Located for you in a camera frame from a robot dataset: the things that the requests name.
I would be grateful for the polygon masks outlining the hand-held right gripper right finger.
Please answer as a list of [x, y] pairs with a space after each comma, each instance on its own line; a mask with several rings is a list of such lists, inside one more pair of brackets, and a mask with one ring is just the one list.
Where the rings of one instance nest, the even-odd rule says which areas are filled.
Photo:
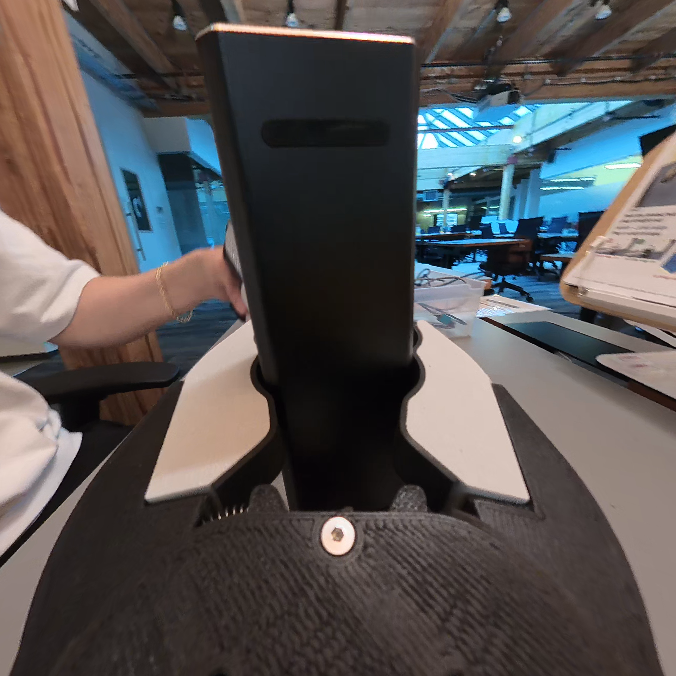
[[426, 320], [417, 321], [420, 382], [406, 401], [407, 440], [452, 483], [452, 495], [526, 506], [531, 499], [492, 380]]

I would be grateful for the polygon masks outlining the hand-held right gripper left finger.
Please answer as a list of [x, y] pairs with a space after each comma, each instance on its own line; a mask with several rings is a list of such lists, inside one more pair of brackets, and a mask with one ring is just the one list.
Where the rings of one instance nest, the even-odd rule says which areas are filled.
[[241, 504], [264, 484], [284, 492], [277, 422], [253, 324], [235, 323], [182, 380], [145, 501], [219, 492], [224, 504]]

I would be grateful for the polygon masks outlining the black usb hub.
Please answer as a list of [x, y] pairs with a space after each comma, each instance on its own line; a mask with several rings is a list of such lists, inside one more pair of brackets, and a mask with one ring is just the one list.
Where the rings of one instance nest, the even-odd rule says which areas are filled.
[[417, 48], [230, 23], [196, 44], [293, 498], [387, 510], [412, 377]]

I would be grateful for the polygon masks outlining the clear plastic bin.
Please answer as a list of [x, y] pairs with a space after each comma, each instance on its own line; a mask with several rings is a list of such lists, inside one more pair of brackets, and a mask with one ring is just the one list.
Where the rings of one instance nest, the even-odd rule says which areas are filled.
[[414, 279], [414, 321], [450, 337], [469, 336], [485, 290], [483, 281], [423, 268]]

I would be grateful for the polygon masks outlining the person's left forearm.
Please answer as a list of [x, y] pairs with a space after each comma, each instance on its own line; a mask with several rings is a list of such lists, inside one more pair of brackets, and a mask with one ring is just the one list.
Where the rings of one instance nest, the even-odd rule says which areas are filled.
[[141, 275], [102, 276], [86, 284], [68, 325], [52, 339], [61, 348], [123, 345], [191, 315], [181, 270], [164, 265]]

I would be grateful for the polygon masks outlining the person's left hand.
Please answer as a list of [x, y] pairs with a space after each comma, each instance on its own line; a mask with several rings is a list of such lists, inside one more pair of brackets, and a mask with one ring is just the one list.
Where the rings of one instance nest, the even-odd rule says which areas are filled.
[[241, 275], [226, 248], [196, 249], [180, 260], [185, 297], [196, 303], [221, 300], [230, 303], [241, 320], [249, 314]]

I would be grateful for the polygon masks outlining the black office chair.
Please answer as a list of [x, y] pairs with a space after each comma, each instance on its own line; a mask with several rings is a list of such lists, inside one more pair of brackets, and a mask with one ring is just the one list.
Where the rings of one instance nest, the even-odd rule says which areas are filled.
[[111, 395], [173, 384], [179, 369], [133, 362], [29, 381], [1, 375], [1, 550], [37, 528], [129, 434], [102, 420]]

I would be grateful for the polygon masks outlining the white laminated checklist sheet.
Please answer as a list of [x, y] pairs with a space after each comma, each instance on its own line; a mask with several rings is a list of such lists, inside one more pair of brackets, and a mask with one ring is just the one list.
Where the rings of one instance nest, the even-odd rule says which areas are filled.
[[477, 318], [498, 318], [510, 314], [525, 314], [531, 312], [548, 311], [549, 309], [518, 299], [504, 298], [501, 295], [485, 295], [481, 298], [476, 313]]

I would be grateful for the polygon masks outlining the black desk pad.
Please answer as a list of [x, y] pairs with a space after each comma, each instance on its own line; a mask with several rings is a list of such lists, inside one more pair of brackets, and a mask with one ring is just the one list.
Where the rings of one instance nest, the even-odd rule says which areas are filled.
[[550, 322], [500, 325], [500, 328], [550, 353], [559, 353], [588, 367], [609, 371], [598, 356], [633, 353], [618, 345]]

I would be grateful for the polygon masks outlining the rows of office desks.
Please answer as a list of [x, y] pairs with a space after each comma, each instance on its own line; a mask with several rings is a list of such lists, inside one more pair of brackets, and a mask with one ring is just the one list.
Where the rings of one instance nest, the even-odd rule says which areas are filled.
[[418, 237], [415, 244], [416, 261], [451, 268], [455, 263], [482, 251], [484, 260], [478, 263], [479, 270], [488, 275], [495, 293], [509, 289], [522, 299], [533, 303], [532, 295], [510, 277], [520, 277], [531, 272], [542, 276], [545, 263], [550, 262], [559, 275], [572, 261], [583, 242], [583, 232], [572, 235], [562, 232], [543, 231], [541, 217], [520, 219], [514, 233], [497, 237], [491, 226], [482, 226], [484, 237], [442, 239], [440, 235]]

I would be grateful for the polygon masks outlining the wooden pillar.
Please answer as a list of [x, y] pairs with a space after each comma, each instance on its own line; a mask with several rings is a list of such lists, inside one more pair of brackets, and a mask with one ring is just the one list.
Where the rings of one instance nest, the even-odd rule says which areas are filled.
[[1, 2], [1, 208], [102, 274], [139, 272], [59, 1]]

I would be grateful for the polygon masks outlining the ceiling projector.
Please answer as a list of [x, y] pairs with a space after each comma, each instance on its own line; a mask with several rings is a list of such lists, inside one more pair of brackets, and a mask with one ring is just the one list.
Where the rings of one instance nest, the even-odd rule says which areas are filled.
[[477, 101], [477, 114], [484, 114], [494, 108], [517, 106], [523, 99], [522, 93], [506, 80], [487, 83], [483, 96]]

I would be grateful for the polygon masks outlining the white rounded base plate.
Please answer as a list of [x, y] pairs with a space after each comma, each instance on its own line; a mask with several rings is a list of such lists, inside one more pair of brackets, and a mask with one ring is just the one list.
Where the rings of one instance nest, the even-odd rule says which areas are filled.
[[605, 368], [675, 399], [675, 350], [605, 353], [596, 356]]

